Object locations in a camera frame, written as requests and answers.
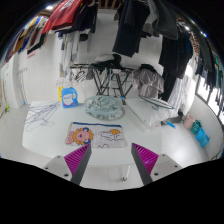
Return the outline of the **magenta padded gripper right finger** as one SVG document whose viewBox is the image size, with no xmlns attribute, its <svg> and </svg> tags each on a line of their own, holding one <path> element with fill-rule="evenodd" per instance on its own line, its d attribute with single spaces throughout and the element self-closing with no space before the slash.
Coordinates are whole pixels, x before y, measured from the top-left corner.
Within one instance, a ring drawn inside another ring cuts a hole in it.
<svg viewBox="0 0 224 224">
<path fill-rule="evenodd" d="M 136 143 L 132 144 L 131 154 L 139 171 L 143 185 L 152 183 L 151 172 L 159 155 Z"/>
</svg>

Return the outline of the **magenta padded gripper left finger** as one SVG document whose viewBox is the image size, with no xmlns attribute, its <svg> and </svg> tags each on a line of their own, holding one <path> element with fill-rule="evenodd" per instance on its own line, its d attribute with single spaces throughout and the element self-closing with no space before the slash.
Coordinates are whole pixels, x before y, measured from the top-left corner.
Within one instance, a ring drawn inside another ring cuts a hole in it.
<svg viewBox="0 0 224 224">
<path fill-rule="evenodd" d="M 79 185 L 92 154 L 91 145 L 84 145 L 64 157 L 65 162 L 72 174 L 71 181 Z"/>
</svg>

